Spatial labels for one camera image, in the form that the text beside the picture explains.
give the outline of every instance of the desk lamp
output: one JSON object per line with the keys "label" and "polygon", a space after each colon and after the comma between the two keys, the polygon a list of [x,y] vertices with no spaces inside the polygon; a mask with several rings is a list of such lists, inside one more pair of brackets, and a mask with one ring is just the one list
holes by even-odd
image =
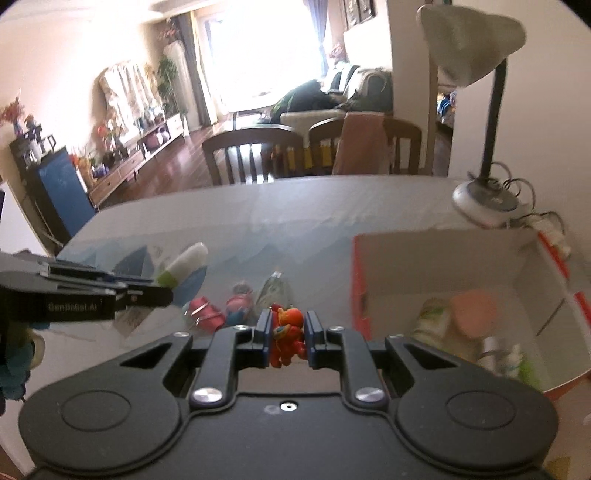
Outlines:
{"label": "desk lamp", "polygon": [[513,18],[451,5],[423,5],[417,21],[434,62],[457,86],[469,86],[495,71],[480,175],[456,188],[453,203],[474,223],[487,228],[503,225],[517,214],[520,203],[490,173],[507,57],[525,44],[523,25]]}

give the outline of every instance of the screw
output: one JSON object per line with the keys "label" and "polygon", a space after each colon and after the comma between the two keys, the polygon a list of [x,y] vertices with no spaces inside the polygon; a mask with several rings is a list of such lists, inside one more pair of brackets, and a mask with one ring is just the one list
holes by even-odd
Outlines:
{"label": "screw", "polygon": [[286,401],[279,405],[279,407],[283,411],[294,411],[297,410],[297,403],[294,403],[292,401]]}
{"label": "screw", "polygon": [[215,403],[223,397],[221,391],[213,387],[199,388],[193,392],[193,400],[199,403]]}
{"label": "screw", "polygon": [[376,403],[385,397],[385,393],[380,388],[364,387],[355,392],[355,398],[364,403]]}

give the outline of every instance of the pink cloth on chair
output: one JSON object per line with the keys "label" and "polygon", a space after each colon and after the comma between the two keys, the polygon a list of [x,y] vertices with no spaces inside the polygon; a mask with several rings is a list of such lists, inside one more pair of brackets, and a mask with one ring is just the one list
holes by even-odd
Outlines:
{"label": "pink cloth on chair", "polygon": [[332,174],[388,173],[389,152],[384,114],[349,112],[345,116]]}

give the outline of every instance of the lamp shade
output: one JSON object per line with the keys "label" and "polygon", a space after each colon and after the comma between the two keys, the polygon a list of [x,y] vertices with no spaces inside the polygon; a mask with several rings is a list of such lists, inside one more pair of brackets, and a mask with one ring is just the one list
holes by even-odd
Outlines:
{"label": "lamp shade", "polygon": [[460,87],[480,80],[525,44],[520,22],[473,8],[423,5],[417,21],[434,62]]}

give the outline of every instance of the picture frame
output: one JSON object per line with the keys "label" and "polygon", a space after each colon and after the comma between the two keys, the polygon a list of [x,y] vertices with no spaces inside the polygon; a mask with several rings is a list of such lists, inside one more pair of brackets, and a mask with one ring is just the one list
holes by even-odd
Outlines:
{"label": "picture frame", "polygon": [[345,18],[347,19],[347,30],[361,23],[359,0],[343,0],[343,9]]}
{"label": "picture frame", "polygon": [[375,17],[374,0],[358,0],[358,4],[361,23]]}

